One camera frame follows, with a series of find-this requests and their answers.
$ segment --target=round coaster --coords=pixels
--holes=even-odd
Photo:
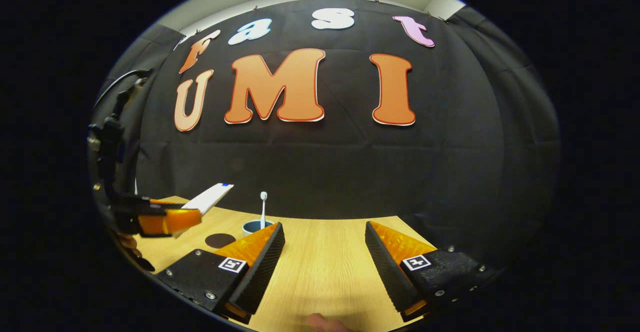
[[[204,242],[213,248],[222,248],[236,241],[236,238],[229,234],[213,234],[207,237]]]

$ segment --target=white paper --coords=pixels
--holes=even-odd
[[[211,209],[211,207],[214,207],[216,203],[222,200],[222,197],[224,197],[229,192],[229,190],[231,190],[231,187],[233,187],[233,185],[231,184],[215,184],[203,193],[195,196],[189,202],[185,203],[183,209],[199,209],[201,215],[204,216],[207,211]],[[188,228],[186,230],[175,232],[173,234],[173,238],[176,239],[180,237],[180,235],[182,235],[187,230]]]

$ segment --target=screw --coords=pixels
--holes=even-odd
[[[98,152],[100,150],[100,140],[94,138],[86,138],[87,143],[89,143],[89,147],[94,152]]]
[[[137,79],[137,80],[135,80],[135,86],[136,86],[137,88],[142,88],[142,85],[144,85],[144,83],[145,83],[146,81],[147,81],[147,78],[146,78],[146,77],[144,77],[144,78],[142,78],[142,79]]]

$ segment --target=toothbrush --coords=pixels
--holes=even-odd
[[[265,228],[265,201],[267,200],[267,193],[262,191],[260,198],[262,198],[262,217],[260,218],[260,229],[262,230]]]

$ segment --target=orange letter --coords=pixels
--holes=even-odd
[[[213,70],[207,70],[202,72],[196,77],[196,97],[193,104],[192,113],[189,116],[185,115],[185,102],[187,100],[187,93],[189,87],[194,80],[187,80],[178,86],[178,98],[175,101],[175,112],[173,114],[173,121],[175,127],[180,131],[188,131],[195,127],[200,120],[202,114],[202,104],[204,102],[204,93],[207,88],[207,82],[213,75]]]
[[[207,49],[207,46],[209,45],[208,43],[210,42],[210,40],[213,38],[216,38],[219,34],[220,34],[220,30],[215,30],[214,32],[211,32],[211,34],[208,34],[207,36],[202,38],[201,40],[196,41],[191,46],[191,52],[189,52],[189,56],[187,56],[187,59],[184,62],[185,64],[183,64],[182,68],[180,69],[180,72],[178,73],[183,73],[186,70],[188,70],[191,66],[194,66],[196,61],[198,61],[198,55],[204,52],[204,50]]]
[[[373,119],[384,125],[407,126],[416,121],[409,109],[407,71],[411,63],[397,56],[373,54],[369,57],[380,74],[380,105],[373,110]]]
[[[318,105],[316,77],[318,63],[325,52],[317,48],[292,51],[272,74],[260,55],[241,57],[231,64],[235,70],[235,84],[231,96],[231,109],[224,114],[226,123],[245,123],[253,113],[247,109],[251,94],[253,105],[261,119],[272,114],[278,97],[284,92],[284,102],[277,115],[282,121],[318,121],[325,110]]]

